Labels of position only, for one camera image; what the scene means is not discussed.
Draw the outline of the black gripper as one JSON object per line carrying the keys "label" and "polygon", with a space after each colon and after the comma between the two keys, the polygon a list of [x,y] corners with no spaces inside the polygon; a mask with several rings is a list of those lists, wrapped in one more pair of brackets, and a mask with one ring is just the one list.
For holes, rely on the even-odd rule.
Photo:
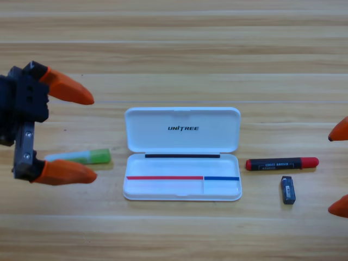
{"label": "black gripper", "polygon": [[97,174],[85,165],[36,158],[33,149],[35,123],[48,119],[48,94],[82,105],[95,102],[81,83],[35,61],[22,69],[14,66],[6,76],[1,75],[1,145],[15,146],[14,178],[47,185],[94,182]]}

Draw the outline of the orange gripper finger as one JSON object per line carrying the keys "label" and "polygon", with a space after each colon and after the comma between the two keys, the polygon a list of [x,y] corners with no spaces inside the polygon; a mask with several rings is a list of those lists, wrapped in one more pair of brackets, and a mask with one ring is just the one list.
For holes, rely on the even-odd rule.
{"label": "orange gripper finger", "polygon": [[338,201],[334,202],[328,212],[332,215],[348,218],[348,195],[343,196]]}
{"label": "orange gripper finger", "polygon": [[345,141],[348,139],[348,117],[342,119],[328,135],[329,141]]}

